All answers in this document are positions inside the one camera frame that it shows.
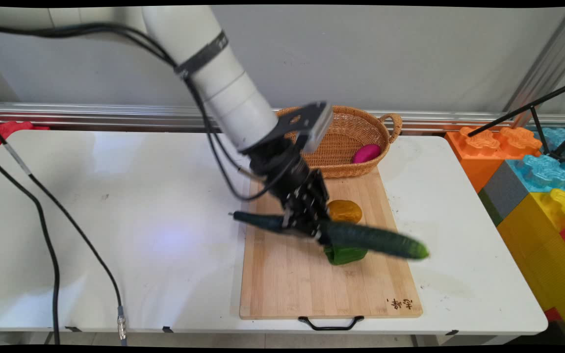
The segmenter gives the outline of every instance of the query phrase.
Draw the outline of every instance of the basket handle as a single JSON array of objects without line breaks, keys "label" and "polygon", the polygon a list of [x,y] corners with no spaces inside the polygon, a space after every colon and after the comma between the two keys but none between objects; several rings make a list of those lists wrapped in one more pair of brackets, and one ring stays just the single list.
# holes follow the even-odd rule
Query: basket handle
[{"label": "basket handle", "polygon": [[381,121],[381,123],[385,123],[385,120],[387,118],[392,119],[392,121],[394,122],[394,130],[392,131],[392,134],[390,134],[389,136],[389,143],[394,143],[394,141],[398,138],[398,136],[400,136],[400,132],[402,130],[402,118],[399,114],[390,113],[381,116],[379,118],[379,121]]}]

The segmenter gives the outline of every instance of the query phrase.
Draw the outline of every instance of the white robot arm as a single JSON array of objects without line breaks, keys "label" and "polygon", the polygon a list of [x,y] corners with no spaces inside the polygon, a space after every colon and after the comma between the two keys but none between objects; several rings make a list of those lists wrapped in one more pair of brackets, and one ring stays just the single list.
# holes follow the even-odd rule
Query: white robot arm
[{"label": "white robot arm", "polygon": [[[320,144],[332,120],[330,105],[314,103],[278,118],[237,62],[209,6],[0,7],[0,26],[5,27],[0,31],[62,29],[92,23],[133,27],[164,48],[176,63],[177,74],[197,90],[222,132],[239,152],[250,157],[254,174],[267,183],[265,189],[280,200],[285,227],[289,217],[297,218],[295,224],[306,224],[302,233],[314,236],[314,221],[330,219],[321,173],[311,171],[300,155],[302,149],[312,152]],[[89,38],[119,37],[92,34]],[[292,130],[298,132],[295,144],[284,138]],[[258,195],[237,196],[251,200]]]},{"label": "white robot arm", "polygon": [[[92,22],[120,23],[147,33],[178,63],[186,62],[222,33],[209,6],[0,7],[0,26],[5,27],[46,29]],[[92,37],[131,43],[114,35]],[[276,127],[278,118],[229,45],[194,72],[191,80],[238,150],[249,149]],[[307,152],[315,150],[323,137],[326,129],[320,123],[307,140]]]}]

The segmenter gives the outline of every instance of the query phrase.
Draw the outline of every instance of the yellow fruit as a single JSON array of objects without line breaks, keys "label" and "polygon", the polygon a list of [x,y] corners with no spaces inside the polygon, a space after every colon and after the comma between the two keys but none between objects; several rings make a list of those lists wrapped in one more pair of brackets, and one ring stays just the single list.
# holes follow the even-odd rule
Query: yellow fruit
[{"label": "yellow fruit", "polygon": [[358,223],[363,211],[356,203],[348,200],[334,200],[328,203],[328,213],[333,221]]}]

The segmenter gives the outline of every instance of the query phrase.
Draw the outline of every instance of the white tabletop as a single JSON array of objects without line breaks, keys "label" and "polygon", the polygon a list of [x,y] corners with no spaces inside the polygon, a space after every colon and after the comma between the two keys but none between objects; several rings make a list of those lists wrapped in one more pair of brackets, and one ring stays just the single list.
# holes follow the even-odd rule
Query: white tabletop
[{"label": "white tabletop", "polygon": [[[296,320],[239,317],[245,235],[228,212],[245,205],[227,190],[204,134],[22,130],[9,141],[111,268],[129,331],[312,332]],[[45,209],[60,264],[61,328],[115,331],[114,291],[86,244],[3,148],[0,164]],[[379,171],[397,227],[431,251],[410,262],[424,313],[366,319],[350,333],[521,335],[547,327],[444,139],[401,136]],[[0,175],[0,330],[49,330],[52,285],[36,208]]]}]

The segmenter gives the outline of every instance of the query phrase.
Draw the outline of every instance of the black strap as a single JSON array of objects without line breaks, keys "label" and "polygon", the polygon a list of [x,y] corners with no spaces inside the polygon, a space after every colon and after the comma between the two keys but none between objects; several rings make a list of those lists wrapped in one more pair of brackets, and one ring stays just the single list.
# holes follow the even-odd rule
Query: black strap
[{"label": "black strap", "polygon": [[228,38],[226,38],[224,31],[221,31],[213,42],[210,42],[204,48],[200,49],[200,51],[188,58],[186,62],[178,65],[178,67],[175,68],[176,74],[178,74],[182,80],[186,80],[197,70],[213,60],[227,45]]}]

